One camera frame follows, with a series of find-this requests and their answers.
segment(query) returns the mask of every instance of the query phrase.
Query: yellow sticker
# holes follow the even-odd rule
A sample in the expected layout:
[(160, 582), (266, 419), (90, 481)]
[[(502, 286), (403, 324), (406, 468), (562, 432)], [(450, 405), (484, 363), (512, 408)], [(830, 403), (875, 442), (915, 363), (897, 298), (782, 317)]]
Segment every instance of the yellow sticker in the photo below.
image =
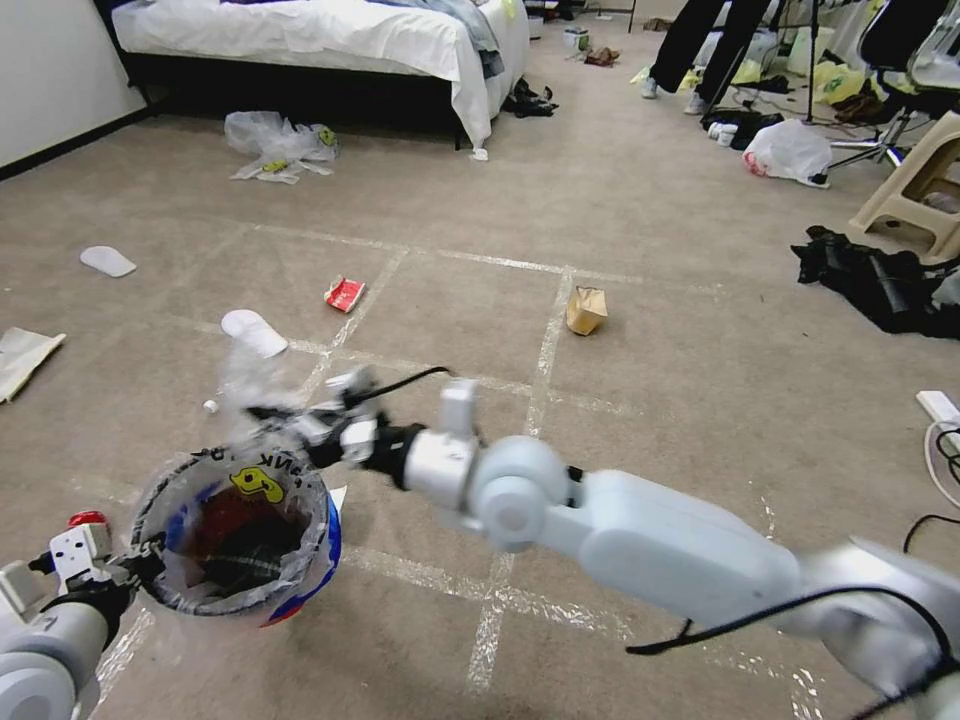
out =
[(290, 163), (288, 163), (286, 160), (274, 160), (272, 163), (267, 163), (266, 165), (264, 165), (263, 171), (264, 172), (280, 172), (281, 170), (285, 170), (289, 165)]
[(317, 138), (327, 147), (337, 142), (337, 134), (330, 128), (320, 128), (317, 130)]
[(244, 495), (262, 492), (267, 496), (267, 502), (276, 504), (283, 500), (283, 488), (258, 467), (243, 468), (236, 475), (231, 475), (230, 481)]

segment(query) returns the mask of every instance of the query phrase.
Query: power strip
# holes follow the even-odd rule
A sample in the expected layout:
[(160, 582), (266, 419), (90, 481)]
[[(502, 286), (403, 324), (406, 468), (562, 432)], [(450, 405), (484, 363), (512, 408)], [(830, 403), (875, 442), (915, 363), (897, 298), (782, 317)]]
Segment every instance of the power strip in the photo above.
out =
[[(917, 393), (917, 402), (923, 406), (934, 422), (960, 423), (960, 410), (946, 396), (946, 393), (939, 390), (921, 390)], [(951, 433), (948, 437), (957, 452), (960, 452), (960, 435)]]

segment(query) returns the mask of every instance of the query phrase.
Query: white bedsheet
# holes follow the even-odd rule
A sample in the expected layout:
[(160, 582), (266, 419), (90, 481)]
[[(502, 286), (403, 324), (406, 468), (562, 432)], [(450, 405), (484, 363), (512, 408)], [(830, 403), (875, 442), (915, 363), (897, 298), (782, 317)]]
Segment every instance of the white bedsheet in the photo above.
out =
[(490, 137), (490, 119), (523, 75), (530, 47), (521, 0), (489, 0), (480, 9), (500, 43), (505, 67), (486, 81), (463, 23), (437, 12), (366, 0), (255, 5), (134, 0), (113, 11), (113, 22), (120, 46), (128, 52), (425, 74), (448, 80), (450, 104), (473, 146), (479, 148)]

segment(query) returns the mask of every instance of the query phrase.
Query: red carton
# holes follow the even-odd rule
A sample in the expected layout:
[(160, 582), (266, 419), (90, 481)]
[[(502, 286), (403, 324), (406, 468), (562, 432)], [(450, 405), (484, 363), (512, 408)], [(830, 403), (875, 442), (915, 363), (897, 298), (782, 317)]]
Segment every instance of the red carton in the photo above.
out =
[(341, 275), (330, 285), (330, 289), (323, 294), (323, 299), (327, 302), (327, 305), (340, 312), (350, 312), (353, 310), (353, 306), (357, 304), (360, 296), (363, 295), (366, 287), (366, 283), (348, 280)]

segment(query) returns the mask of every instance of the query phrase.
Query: baseboard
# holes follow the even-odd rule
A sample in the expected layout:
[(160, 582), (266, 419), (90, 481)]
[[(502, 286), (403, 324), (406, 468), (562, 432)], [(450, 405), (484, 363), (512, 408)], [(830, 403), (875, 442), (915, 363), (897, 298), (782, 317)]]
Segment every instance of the baseboard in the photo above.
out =
[(19, 175), (20, 173), (26, 172), (27, 170), (32, 170), (38, 165), (43, 165), (46, 162), (50, 162), (61, 155), (66, 155), (71, 150), (76, 150), (84, 145), (89, 145), (90, 143), (99, 140), (102, 137), (106, 137), (112, 132), (116, 132), (120, 128), (140, 122), (141, 120), (148, 118), (155, 113), (155, 109), (149, 107), (141, 108), (140, 110), (133, 111), (129, 115), (124, 115), (116, 120), (112, 120), (106, 125), (95, 127), (93, 130), (88, 130), (87, 132), (70, 138), (69, 140), (64, 140), (56, 145), (51, 145), (48, 148), (44, 148), (39, 152), (33, 153), (33, 155), (27, 155), (19, 160), (14, 160), (9, 165), (0, 167), (0, 182), (6, 180), (7, 178), (13, 177), (14, 175)]

